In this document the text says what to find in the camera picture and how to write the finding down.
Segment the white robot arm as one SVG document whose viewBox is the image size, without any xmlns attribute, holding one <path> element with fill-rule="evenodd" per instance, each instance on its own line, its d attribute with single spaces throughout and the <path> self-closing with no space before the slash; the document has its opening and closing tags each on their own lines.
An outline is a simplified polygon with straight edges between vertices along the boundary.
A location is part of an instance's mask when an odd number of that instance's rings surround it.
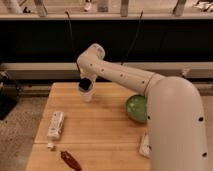
<svg viewBox="0 0 213 171">
<path fill-rule="evenodd" d="M 205 114 L 197 88 L 188 80 L 104 60 L 94 43 L 77 58 L 81 76 L 102 77 L 147 99 L 151 171 L 209 171 Z"/>
</svg>

